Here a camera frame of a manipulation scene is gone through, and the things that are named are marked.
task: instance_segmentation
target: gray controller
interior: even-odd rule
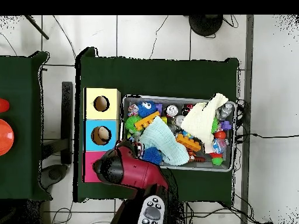
[[[144,200],[139,214],[138,224],[163,224],[165,205],[156,195]]]

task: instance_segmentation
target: cookie monster toy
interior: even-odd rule
[[[152,113],[156,112],[156,104],[153,101],[144,101],[144,102],[140,102],[138,105],[138,115],[141,118],[145,118],[149,115],[151,115]]]

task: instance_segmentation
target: green table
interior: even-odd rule
[[[41,91],[39,69],[46,52],[26,57],[0,56],[0,98],[10,103],[0,113],[15,134],[11,150],[0,156],[0,199],[50,200],[39,185]]]
[[[117,88],[121,95],[209,99],[222,93],[236,101],[236,58],[225,62],[100,58],[86,48],[76,60],[74,200],[129,198],[132,190],[118,185],[82,182],[83,89]],[[221,201],[231,205],[232,171],[173,170],[180,201]]]

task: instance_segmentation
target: circular hole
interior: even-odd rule
[[[111,131],[105,126],[96,127],[91,132],[91,140],[97,145],[106,145],[111,140]]]
[[[108,98],[105,96],[98,96],[94,101],[93,101],[93,106],[97,111],[107,111],[109,108],[110,104],[108,101]]]

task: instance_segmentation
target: orange bowl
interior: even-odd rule
[[[11,149],[13,139],[11,126],[0,119],[0,156],[6,154]]]

